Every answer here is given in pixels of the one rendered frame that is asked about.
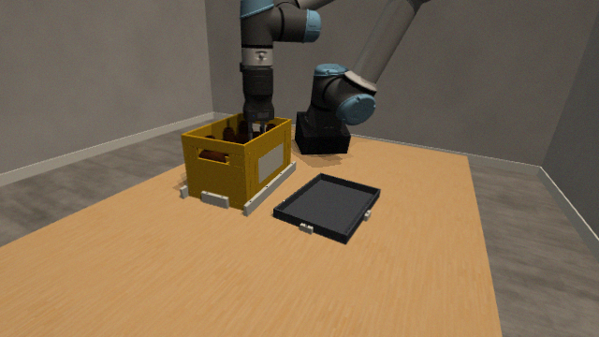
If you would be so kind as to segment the yellow crate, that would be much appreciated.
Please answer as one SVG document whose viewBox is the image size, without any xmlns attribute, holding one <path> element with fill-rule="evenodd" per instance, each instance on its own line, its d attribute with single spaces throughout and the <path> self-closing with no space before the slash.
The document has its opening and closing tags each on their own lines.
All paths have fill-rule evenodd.
<svg viewBox="0 0 599 337">
<path fill-rule="evenodd" d="M 223 141 L 224 127 L 232 127 L 236 135 L 242 120 L 238 113 L 181 134 L 189 197 L 201 199 L 206 191 L 228 197 L 229 207 L 243 211 L 245 203 L 290 165 L 291 128 L 282 118 L 269 120 L 265 125 L 276 127 L 245 144 Z M 204 138 L 208 135 L 216 139 Z M 227 156 L 225 163 L 199 158 L 203 150 L 228 154 L 229 162 Z"/>
</svg>

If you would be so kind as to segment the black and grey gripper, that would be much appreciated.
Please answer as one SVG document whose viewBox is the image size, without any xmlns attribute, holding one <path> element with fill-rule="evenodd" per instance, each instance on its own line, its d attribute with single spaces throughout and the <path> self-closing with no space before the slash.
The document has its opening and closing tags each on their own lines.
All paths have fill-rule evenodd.
<svg viewBox="0 0 599 337">
<path fill-rule="evenodd" d="M 245 102 L 243 119 L 248 122 L 249 140 L 254 139 L 253 124 L 260 121 L 261 135 L 265 123 L 274 119 L 273 49 L 241 48 L 240 72 Z"/>
</svg>

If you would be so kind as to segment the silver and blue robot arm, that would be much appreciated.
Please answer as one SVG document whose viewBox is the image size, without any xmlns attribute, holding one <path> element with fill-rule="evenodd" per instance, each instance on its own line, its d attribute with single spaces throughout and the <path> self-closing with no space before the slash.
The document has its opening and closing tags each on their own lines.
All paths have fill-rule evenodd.
<svg viewBox="0 0 599 337">
<path fill-rule="evenodd" d="M 241 47 L 273 49 L 273 41 L 315 42 L 321 30 L 315 10 L 333 1 L 241 0 Z M 359 125 L 372 116 L 376 83 L 420 6 L 429 1 L 388 0 L 350 71 L 337 64 L 315 68 L 311 104 L 304 115 L 309 130 L 334 134 L 343 123 Z"/>
</svg>

